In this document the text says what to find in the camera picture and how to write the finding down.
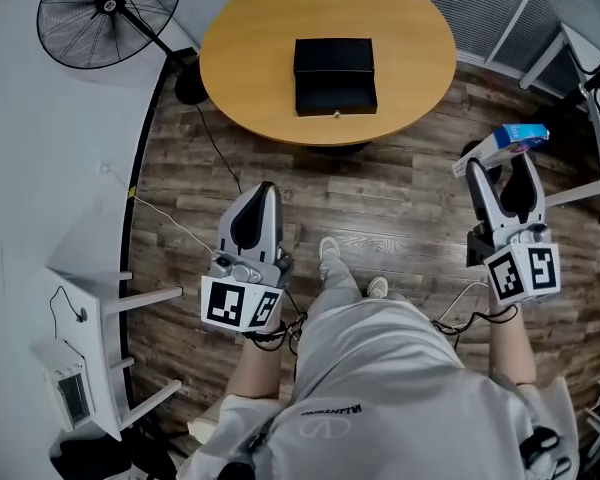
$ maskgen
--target person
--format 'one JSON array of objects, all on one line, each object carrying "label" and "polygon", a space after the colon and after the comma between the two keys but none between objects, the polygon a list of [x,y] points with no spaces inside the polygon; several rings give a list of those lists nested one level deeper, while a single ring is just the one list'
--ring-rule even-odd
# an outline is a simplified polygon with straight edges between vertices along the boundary
[{"label": "person", "polygon": [[[490,324],[490,366],[501,376],[495,382],[464,368],[406,299],[388,297],[386,279],[374,279],[363,299],[334,238],[322,239],[319,254],[324,290],[304,324],[290,402],[278,401],[280,350],[263,351],[247,340],[218,426],[178,478],[576,477],[577,431],[566,383],[534,386],[521,311],[511,307],[515,316],[504,311],[503,323]],[[492,299],[492,315],[504,309]],[[548,455],[529,463],[521,452],[538,426],[558,436],[545,441],[559,441],[559,466]]]}]

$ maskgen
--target white wall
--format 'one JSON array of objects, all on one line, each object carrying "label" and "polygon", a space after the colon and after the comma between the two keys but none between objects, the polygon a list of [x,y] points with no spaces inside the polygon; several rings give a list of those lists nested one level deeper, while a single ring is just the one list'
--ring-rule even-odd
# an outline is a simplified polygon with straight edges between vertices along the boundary
[{"label": "white wall", "polygon": [[[59,427],[29,354],[53,336],[40,270],[118,268],[124,193],[97,165],[128,179],[164,61],[150,45],[98,72],[63,68],[40,47],[38,1],[0,0],[0,480],[58,478]],[[190,46],[175,24],[162,38]]]}]

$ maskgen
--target white t-shirt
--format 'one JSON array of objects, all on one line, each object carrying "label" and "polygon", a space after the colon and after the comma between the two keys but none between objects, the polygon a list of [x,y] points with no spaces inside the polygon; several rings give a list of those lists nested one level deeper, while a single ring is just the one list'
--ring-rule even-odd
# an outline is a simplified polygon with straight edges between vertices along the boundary
[{"label": "white t-shirt", "polygon": [[[564,379],[521,386],[543,426],[561,436],[575,479],[575,416]],[[523,401],[463,367],[413,305],[364,300],[310,319],[291,402],[229,396],[218,427],[178,473],[216,479],[273,418],[251,455],[257,479],[520,480],[533,434]]]}]

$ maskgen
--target white sneaker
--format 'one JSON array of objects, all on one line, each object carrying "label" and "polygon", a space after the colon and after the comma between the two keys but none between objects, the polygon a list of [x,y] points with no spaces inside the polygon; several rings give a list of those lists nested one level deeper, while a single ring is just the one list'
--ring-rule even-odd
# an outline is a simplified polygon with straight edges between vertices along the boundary
[{"label": "white sneaker", "polygon": [[370,299],[384,299],[389,294],[389,281],[384,277],[374,277],[367,288],[367,297]]},{"label": "white sneaker", "polygon": [[340,246],[336,239],[332,236],[325,236],[320,240],[320,249],[318,251],[320,255],[320,261],[324,259],[325,254],[335,254],[338,258],[340,257]]}]

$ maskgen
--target fan base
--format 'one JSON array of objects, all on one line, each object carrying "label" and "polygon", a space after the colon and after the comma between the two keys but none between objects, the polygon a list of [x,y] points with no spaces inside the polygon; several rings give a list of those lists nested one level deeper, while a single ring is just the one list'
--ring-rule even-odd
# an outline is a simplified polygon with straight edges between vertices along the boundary
[{"label": "fan base", "polygon": [[209,97],[200,76],[200,59],[193,61],[180,73],[175,93],[180,103],[185,105],[197,105]]}]

